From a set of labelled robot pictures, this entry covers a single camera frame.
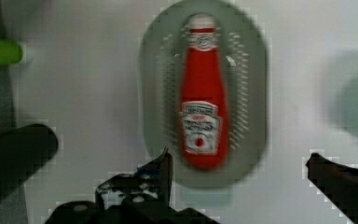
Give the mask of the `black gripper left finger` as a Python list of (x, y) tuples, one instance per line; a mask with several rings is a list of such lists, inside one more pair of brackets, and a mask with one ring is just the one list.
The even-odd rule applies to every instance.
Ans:
[(153, 199), (168, 203), (172, 190), (173, 161), (169, 149), (140, 166), (134, 173), (116, 174), (100, 184), (95, 190), (95, 201), (103, 209), (121, 203), (139, 195), (148, 195)]

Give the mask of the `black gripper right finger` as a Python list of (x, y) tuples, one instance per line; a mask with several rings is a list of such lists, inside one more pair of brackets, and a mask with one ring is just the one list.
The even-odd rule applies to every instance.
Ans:
[(358, 168), (312, 153), (306, 162), (308, 180), (353, 224), (358, 224)]

